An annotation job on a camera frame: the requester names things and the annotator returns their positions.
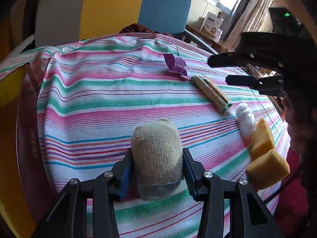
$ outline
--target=beige curtain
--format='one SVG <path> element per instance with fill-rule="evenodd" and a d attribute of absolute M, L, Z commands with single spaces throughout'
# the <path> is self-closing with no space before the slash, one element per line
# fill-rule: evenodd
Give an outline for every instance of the beige curtain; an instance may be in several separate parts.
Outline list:
<path fill-rule="evenodd" d="M 271 4 L 272 0 L 250 0 L 224 46 L 234 50 L 240 41 L 241 32 L 258 31 L 268 14 Z"/>

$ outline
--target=dark red cloth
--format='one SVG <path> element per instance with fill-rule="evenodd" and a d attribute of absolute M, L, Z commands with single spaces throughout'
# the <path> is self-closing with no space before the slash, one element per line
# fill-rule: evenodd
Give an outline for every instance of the dark red cloth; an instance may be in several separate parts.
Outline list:
<path fill-rule="evenodd" d="M 292 173 L 299 166 L 299 155 L 290 148 L 286 160 Z M 298 238 L 307 227 L 307 212 L 306 190 L 298 176 L 281 192 L 274 218 L 286 238 Z"/>
<path fill-rule="evenodd" d="M 146 26 L 143 26 L 142 24 L 139 23 L 133 23 L 127 27 L 124 27 L 119 34 L 121 33 L 156 33 L 156 34 L 160 34 L 157 31 L 152 31 L 149 28 L 147 28 Z M 170 34 L 168 34 L 167 32 L 164 32 L 163 35 L 165 36 L 169 36 L 169 37 L 174 37 Z"/>

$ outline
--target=red carpet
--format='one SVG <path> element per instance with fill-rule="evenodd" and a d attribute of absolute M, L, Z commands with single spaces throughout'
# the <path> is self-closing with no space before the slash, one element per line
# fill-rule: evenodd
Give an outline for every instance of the red carpet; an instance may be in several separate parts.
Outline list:
<path fill-rule="evenodd" d="M 287 162 L 291 173 L 299 166 L 299 155 L 289 149 Z M 301 229 L 307 226 L 308 211 L 306 190 L 301 186 L 301 178 L 296 177 L 280 194 L 275 220 L 286 238 L 299 237 Z"/>

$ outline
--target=metal bolt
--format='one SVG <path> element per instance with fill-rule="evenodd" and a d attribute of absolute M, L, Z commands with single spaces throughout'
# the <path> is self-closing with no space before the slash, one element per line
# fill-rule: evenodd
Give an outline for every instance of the metal bolt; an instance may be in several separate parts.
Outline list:
<path fill-rule="evenodd" d="M 105 177 L 109 178 L 109 177 L 112 177 L 112 176 L 114 175 L 114 173 L 111 172 L 111 171 L 107 171 L 107 172 L 105 172 L 103 175 L 104 175 Z"/>
<path fill-rule="evenodd" d="M 76 183 L 78 183 L 78 179 L 77 178 L 73 178 L 73 179 L 69 180 L 69 184 L 71 184 L 71 185 L 76 184 Z"/>
<path fill-rule="evenodd" d="M 239 180 L 239 183 L 242 184 L 242 185 L 247 185 L 248 181 L 246 179 L 242 178 L 242 179 Z"/>
<path fill-rule="evenodd" d="M 211 177 L 214 176 L 214 174 L 213 174 L 212 172 L 210 172 L 210 171 L 204 172 L 203 175 L 204 175 L 205 177 L 207 177 L 207 178 L 211 178 Z"/>

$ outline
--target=wrapped food bar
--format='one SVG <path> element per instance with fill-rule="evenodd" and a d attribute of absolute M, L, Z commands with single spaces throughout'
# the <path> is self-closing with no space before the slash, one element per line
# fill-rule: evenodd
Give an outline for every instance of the wrapped food bar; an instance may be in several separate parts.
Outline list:
<path fill-rule="evenodd" d="M 193 76 L 191 80 L 210 99 L 211 102 L 215 103 L 220 112 L 224 113 L 232 106 L 232 102 L 228 96 L 225 95 L 207 76 Z"/>

